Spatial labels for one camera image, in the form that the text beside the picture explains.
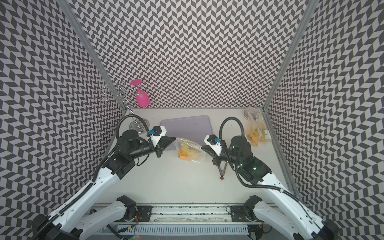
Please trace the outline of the clear bag with cookies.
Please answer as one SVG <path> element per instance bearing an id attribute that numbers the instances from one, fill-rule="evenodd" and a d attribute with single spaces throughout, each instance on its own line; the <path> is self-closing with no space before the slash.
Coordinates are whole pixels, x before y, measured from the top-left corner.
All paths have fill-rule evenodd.
<path id="1" fill-rule="evenodd" d="M 174 145 L 177 149 L 178 158 L 181 160 L 195 163 L 205 160 L 206 153 L 202 150 L 202 146 L 193 141 L 176 138 Z"/>

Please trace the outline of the clear resealable bag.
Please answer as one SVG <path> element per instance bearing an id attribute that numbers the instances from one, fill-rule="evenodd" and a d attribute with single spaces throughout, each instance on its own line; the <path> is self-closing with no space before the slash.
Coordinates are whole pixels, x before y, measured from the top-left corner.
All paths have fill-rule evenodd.
<path id="1" fill-rule="evenodd" d="M 259 123 L 259 128 L 261 131 L 261 139 L 260 142 L 263 144 L 266 144 L 271 141 L 271 135 L 270 132 L 267 128 L 265 119 L 263 117 L 263 114 L 260 115 L 260 123 Z"/>
<path id="2" fill-rule="evenodd" d="M 265 145 L 267 143 L 267 136 L 265 134 L 266 127 L 260 114 L 248 113 L 249 127 L 246 131 L 246 136 L 249 143 L 257 147 L 260 144 Z"/>

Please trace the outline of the red metal tongs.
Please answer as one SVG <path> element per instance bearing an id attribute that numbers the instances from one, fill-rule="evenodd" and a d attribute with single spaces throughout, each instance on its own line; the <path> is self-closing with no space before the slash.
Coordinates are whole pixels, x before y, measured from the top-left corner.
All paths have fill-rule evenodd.
<path id="1" fill-rule="evenodd" d="M 228 163 L 225 161 L 221 161 L 221 163 L 218 166 L 219 174 L 220 174 L 220 180 L 224 180 L 224 175 L 226 173 L 226 168 L 228 166 Z"/>

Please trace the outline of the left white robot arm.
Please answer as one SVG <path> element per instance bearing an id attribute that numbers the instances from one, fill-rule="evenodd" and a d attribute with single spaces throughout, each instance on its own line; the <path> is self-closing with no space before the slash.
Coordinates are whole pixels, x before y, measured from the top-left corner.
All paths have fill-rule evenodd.
<path id="1" fill-rule="evenodd" d="M 34 240 L 85 240 L 114 221 L 137 218 L 136 202 L 127 196 L 89 216 L 85 213 L 111 187 L 121 181 L 136 166 L 135 160 L 158 158 L 176 138 L 168 137 L 164 126 L 150 130 L 145 126 L 146 137 L 135 130 L 120 133 L 120 126 L 129 116 L 124 116 L 116 129 L 116 145 L 97 166 L 92 179 L 62 206 L 45 216 L 39 214 L 32 222 Z"/>

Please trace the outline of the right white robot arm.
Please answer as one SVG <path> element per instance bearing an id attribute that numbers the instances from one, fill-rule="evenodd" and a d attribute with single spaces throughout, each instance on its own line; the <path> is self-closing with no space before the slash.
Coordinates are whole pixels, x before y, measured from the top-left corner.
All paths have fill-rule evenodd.
<path id="1" fill-rule="evenodd" d="M 241 130 L 239 136 L 227 146 L 223 139 L 223 128 L 235 121 Z M 226 162 L 235 172 L 242 186 L 261 190 L 279 208 L 272 209 L 262 198 L 253 195 L 243 204 L 248 220 L 259 220 L 280 232 L 289 240 L 337 240 L 340 229 L 332 220 L 323 220 L 284 187 L 273 171 L 255 157 L 245 137 L 243 124 L 236 117 L 226 118 L 220 125 L 219 134 L 207 135 L 202 150 L 219 166 Z"/>

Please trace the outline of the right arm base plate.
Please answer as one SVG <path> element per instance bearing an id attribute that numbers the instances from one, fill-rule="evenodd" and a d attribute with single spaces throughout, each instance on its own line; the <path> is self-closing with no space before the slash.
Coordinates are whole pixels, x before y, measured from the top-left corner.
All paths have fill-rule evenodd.
<path id="1" fill-rule="evenodd" d="M 262 220 L 258 219 L 253 210 L 241 205 L 229 206 L 229 213 L 232 222 L 245 222 L 245 223 L 261 223 Z"/>

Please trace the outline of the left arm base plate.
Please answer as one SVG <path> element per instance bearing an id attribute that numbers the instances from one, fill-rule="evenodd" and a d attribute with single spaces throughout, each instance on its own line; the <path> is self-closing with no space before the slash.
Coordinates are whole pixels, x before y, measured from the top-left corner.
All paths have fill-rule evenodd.
<path id="1" fill-rule="evenodd" d="M 150 205 L 139 205 L 137 206 L 138 209 L 138 217 L 139 223 L 147 223 L 151 219 L 153 206 Z"/>

